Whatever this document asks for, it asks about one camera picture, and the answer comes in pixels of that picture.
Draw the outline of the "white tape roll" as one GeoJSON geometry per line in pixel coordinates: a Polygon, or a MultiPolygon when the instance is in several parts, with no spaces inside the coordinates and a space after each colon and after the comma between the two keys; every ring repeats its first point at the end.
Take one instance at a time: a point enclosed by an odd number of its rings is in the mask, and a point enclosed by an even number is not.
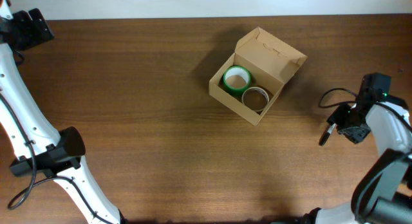
{"type": "Polygon", "coordinates": [[[241,101],[249,109],[259,113],[266,108],[270,99],[263,88],[250,87],[242,94],[241,101]]]}

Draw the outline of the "brown cardboard box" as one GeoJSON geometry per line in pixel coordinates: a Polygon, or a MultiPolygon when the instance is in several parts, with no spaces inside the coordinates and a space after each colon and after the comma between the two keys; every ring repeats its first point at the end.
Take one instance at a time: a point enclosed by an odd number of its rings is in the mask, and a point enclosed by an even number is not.
{"type": "Polygon", "coordinates": [[[256,126],[306,59],[303,53],[257,27],[237,42],[234,53],[210,79],[209,95],[256,126]],[[248,88],[261,87],[268,93],[270,101],[263,111],[256,113],[242,103],[242,95],[232,96],[224,90],[222,77],[231,66],[250,72],[248,88]]]}

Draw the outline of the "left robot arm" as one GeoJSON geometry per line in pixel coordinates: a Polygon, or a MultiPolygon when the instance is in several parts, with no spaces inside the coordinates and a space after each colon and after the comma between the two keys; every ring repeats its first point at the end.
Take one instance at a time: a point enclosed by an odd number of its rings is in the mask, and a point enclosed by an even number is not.
{"type": "Polygon", "coordinates": [[[88,223],[127,223],[92,176],[79,131],[55,129],[19,73],[22,52],[53,40],[54,34],[39,9],[12,13],[10,7],[10,0],[1,0],[1,125],[14,150],[11,172],[16,177],[29,176],[30,182],[10,200],[8,210],[20,207],[34,187],[54,181],[88,223]]]}

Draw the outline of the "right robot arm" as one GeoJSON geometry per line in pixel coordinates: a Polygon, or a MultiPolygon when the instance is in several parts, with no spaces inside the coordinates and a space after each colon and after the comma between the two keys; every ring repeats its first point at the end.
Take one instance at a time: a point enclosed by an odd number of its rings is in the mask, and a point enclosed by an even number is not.
{"type": "Polygon", "coordinates": [[[369,134],[375,139],[378,160],[355,188],[351,200],[334,208],[316,208],[298,223],[403,223],[411,224],[411,197],[398,191],[411,187],[411,124],[406,101],[390,95],[391,77],[367,74],[353,101],[332,104],[319,143],[332,131],[354,144],[369,134]]]}

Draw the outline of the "black permanent marker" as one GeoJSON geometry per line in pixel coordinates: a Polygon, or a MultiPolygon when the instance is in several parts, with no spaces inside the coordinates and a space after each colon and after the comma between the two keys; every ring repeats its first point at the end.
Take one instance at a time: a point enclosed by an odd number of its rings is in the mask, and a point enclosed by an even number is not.
{"type": "Polygon", "coordinates": [[[325,143],[328,141],[330,135],[332,134],[333,130],[335,129],[336,124],[328,125],[324,130],[324,133],[321,135],[319,139],[319,145],[324,146],[325,143]]]}

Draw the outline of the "green tape roll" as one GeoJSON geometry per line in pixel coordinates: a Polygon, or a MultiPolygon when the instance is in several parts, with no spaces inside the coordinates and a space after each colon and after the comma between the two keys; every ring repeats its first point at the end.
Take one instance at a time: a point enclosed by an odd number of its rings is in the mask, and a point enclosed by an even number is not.
{"type": "Polygon", "coordinates": [[[250,86],[250,72],[242,66],[231,66],[223,74],[223,88],[232,96],[242,95],[250,86]]]}

